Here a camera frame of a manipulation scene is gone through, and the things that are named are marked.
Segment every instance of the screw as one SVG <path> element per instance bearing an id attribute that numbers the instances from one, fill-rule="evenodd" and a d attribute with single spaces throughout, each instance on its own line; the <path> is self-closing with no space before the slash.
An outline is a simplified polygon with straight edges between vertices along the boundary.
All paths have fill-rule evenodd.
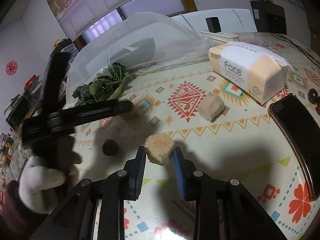
<path id="1" fill-rule="evenodd" d="M 203 175 L 202 171 L 195 171 L 193 173 L 193 175 L 195 175 L 196 177 L 201 177 Z"/>
<path id="2" fill-rule="evenodd" d="M 127 172 L 126 172 L 125 170 L 119 170 L 119 171 L 117 172 L 117 175 L 118 175 L 119 177 L 123 177 L 123 176 L 127 175 Z"/>
<path id="3" fill-rule="evenodd" d="M 88 179 L 83 179 L 83 180 L 81 180 L 80 184 L 81 184 L 81 186 L 87 186 L 87 185 L 90 184 L 90 180 L 88 180 Z"/>
<path id="4" fill-rule="evenodd" d="M 237 179 L 231 179 L 231 180 L 230 180 L 230 183 L 231 183 L 231 185 L 233 185 L 233 186 L 238 186 L 238 185 L 240 184 L 239 180 L 237 180 Z"/>

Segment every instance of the tablecloth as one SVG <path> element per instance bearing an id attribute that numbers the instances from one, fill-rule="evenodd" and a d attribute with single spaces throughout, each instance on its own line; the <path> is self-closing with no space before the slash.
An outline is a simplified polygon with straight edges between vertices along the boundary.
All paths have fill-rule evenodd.
<path id="1" fill-rule="evenodd" d="M 268 48 L 292 64 L 285 87 L 271 100 L 260 105 L 213 72 L 208 61 L 137 76 L 121 96 L 137 106 L 133 119 L 117 116 L 77 127 L 74 150 L 83 158 L 80 177 L 106 178 L 134 158 L 149 135 L 167 133 L 198 170 L 215 179 L 239 179 L 288 239 L 300 238 L 320 205 L 308 200 L 299 162 L 268 115 L 268 106 L 294 93 L 320 124 L 307 96 L 310 88 L 320 93 L 320 70 L 297 48 L 270 34 L 240 33 L 240 41 Z M 214 122 L 197 110 L 209 93 L 225 102 Z M 102 153 L 106 139 L 118 143 L 115 156 Z M 125 238 L 193 239 L 195 203 L 181 200 L 172 163 L 158 166 L 147 160 L 139 200 L 125 201 L 124 206 Z"/>

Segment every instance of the white glove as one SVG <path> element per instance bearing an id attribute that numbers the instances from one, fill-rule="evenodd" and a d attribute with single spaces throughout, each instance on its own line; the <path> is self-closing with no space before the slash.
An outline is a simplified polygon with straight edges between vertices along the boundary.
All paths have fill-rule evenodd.
<path id="1" fill-rule="evenodd" d="M 80 164 L 81 157 L 74 153 L 73 164 Z M 67 180 L 68 191 L 73 189 L 78 181 L 78 171 L 71 166 L 68 177 L 62 171 L 40 166 L 44 163 L 42 157 L 32 156 L 19 182 L 19 197 L 23 204 L 32 212 L 49 214 L 59 204 L 53 188 L 64 184 Z"/>

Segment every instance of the transparent plastic dome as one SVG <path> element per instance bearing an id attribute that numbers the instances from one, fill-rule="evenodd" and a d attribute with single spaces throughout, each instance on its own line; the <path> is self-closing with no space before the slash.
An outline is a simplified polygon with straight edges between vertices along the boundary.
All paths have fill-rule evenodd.
<path id="1" fill-rule="evenodd" d="M 87 84 L 98 72 L 123 64 L 128 73 L 146 73 L 161 67 L 208 54 L 209 45 L 196 32 L 157 13 L 136 13 L 112 26 L 85 46 L 68 73 L 67 104 L 73 92 Z"/>

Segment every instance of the dark brown knob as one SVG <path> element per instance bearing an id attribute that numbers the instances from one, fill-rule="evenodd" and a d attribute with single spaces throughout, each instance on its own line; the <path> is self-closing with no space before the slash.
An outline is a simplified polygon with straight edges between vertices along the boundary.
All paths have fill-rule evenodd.
<path id="1" fill-rule="evenodd" d="M 313 103 L 314 105 L 318 102 L 318 93 L 314 88 L 311 88 L 308 92 L 308 100 L 310 103 Z"/>
<path id="2" fill-rule="evenodd" d="M 115 155 L 118 150 L 118 145 L 114 140 L 105 140 L 102 145 L 102 152 L 104 155 L 112 156 Z"/>

